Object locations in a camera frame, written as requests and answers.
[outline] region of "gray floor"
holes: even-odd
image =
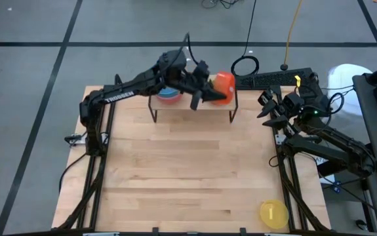
[[[200,0],[83,0],[71,42],[245,41],[253,1],[226,10],[201,8]],[[285,42],[298,0],[258,0],[250,41]],[[62,42],[76,0],[0,0],[0,42]],[[377,4],[365,0],[377,28]],[[356,0],[304,0],[292,42],[375,43]],[[28,141],[59,47],[0,47],[0,214]],[[87,85],[133,78],[172,47],[68,47],[33,146],[5,233],[48,230],[58,197],[58,179],[66,166],[63,137],[74,131],[78,103]],[[260,72],[277,71],[283,47],[251,47]],[[243,47],[193,47],[210,72],[230,70]],[[289,68],[311,67],[321,86],[330,68],[343,63],[377,69],[377,47],[290,49]],[[239,73],[250,65],[239,66]],[[340,179],[352,176],[339,174]],[[351,187],[359,192],[359,186]],[[341,204],[354,201],[345,193],[325,191],[334,229],[353,231],[353,217]],[[361,212],[353,203],[352,212]]]

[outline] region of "yellow cable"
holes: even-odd
[[[293,21],[292,21],[292,25],[290,26],[290,29],[288,31],[287,43],[286,43],[285,63],[284,64],[286,64],[286,62],[287,62],[287,58],[288,58],[288,43],[290,42],[290,35],[292,33],[292,29],[293,29],[294,23],[296,21],[296,18],[298,17],[298,13],[299,13],[299,10],[300,10],[300,6],[302,5],[302,1],[303,0],[299,1],[298,8],[296,9],[296,12],[294,13],[294,18],[293,18]]]

